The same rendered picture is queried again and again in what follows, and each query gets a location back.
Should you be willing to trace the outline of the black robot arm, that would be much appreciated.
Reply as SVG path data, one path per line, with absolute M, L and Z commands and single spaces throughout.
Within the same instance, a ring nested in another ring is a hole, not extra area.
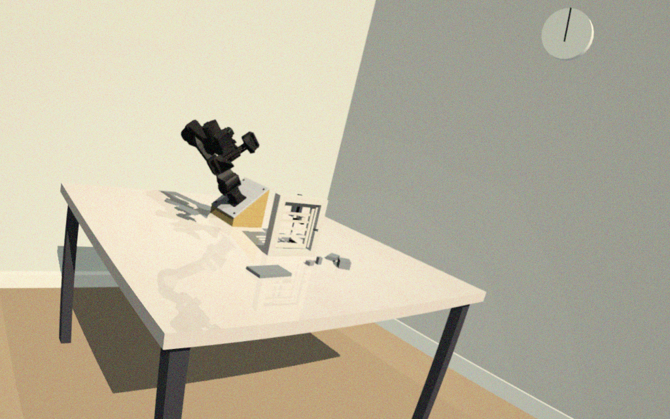
M 220 152 L 225 153 L 224 148 L 230 143 L 236 144 L 237 142 L 232 138 L 233 135 L 234 131 L 230 127 L 220 129 L 216 119 L 206 122 L 203 126 L 197 120 L 193 120 L 181 130 L 183 140 L 188 145 L 196 147 L 205 161 L 214 154 L 218 155 L 218 146 Z M 234 173 L 231 168 L 217 175 L 217 180 L 218 190 L 222 195 L 229 198 L 229 204 L 236 207 L 238 203 L 247 199 L 239 191 L 239 186 L 241 185 L 239 175 Z

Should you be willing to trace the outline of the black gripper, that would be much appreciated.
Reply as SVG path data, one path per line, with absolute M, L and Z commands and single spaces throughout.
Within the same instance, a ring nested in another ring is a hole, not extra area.
M 255 133 L 247 132 L 241 137 L 243 140 L 242 145 L 235 145 L 235 143 L 230 143 L 225 149 L 225 153 L 220 152 L 218 146 L 218 156 L 213 155 L 211 158 L 207 159 L 206 164 L 209 166 L 210 170 L 213 171 L 213 175 L 219 175 L 220 173 L 229 170 L 234 167 L 232 164 L 235 159 L 241 156 L 240 154 L 248 149 L 249 154 L 255 153 L 255 149 L 259 148 L 259 143 L 255 138 Z M 226 161 L 227 160 L 227 161 Z

